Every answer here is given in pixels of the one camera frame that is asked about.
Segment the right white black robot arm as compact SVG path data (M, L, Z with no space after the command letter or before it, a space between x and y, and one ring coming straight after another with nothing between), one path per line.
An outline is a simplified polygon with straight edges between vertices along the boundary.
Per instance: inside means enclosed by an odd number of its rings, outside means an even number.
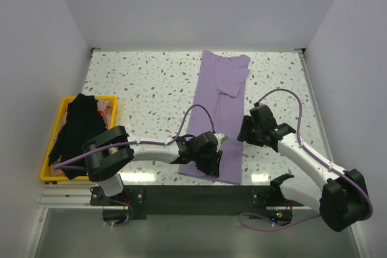
M260 199L267 205L295 201L319 212L323 221L340 232L372 215L364 176L356 169L346 170L316 152L287 123L277 124L267 105L255 103L244 116L238 141L269 147L295 163L318 189L309 191L290 183L294 174L285 173L270 182Z

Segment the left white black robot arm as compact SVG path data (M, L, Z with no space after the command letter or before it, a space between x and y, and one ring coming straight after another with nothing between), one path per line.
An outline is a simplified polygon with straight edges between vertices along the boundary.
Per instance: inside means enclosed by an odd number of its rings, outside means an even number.
M104 198L112 205L125 199L119 175L132 161L159 161L166 164L189 164L205 175L219 177L221 146L228 136L207 131L198 136L174 137L171 140L130 140L123 126L115 126L82 145L88 179L98 183Z

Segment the purple t shirt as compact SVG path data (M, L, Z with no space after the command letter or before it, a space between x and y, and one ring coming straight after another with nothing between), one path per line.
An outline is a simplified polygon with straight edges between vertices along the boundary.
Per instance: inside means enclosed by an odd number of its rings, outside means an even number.
M249 63L250 58L245 55L222 57L208 50L203 51L193 102L209 111L215 131L226 134L228 140L221 146L223 155L219 178L200 172L193 162L180 165L180 174L228 184L241 183L243 145L237 137L244 116Z

